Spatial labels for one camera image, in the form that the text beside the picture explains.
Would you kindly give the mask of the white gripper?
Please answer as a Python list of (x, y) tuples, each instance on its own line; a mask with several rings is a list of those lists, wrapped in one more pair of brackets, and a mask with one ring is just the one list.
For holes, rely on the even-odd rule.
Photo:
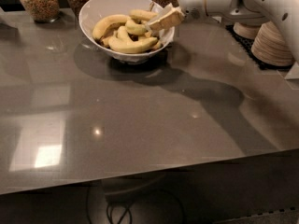
[[(187, 17), (205, 17), (205, 0), (178, 0), (178, 4)], [(146, 22), (152, 31), (160, 31), (177, 26), (184, 21), (185, 15), (179, 7), (168, 4), (158, 15)]]

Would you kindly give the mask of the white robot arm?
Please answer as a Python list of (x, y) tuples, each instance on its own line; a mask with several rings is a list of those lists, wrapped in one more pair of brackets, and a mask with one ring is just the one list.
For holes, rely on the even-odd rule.
[(299, 0), (178, 0), (189, 20), (220, 16), (230, 22), (273, 22), (299, 61)]

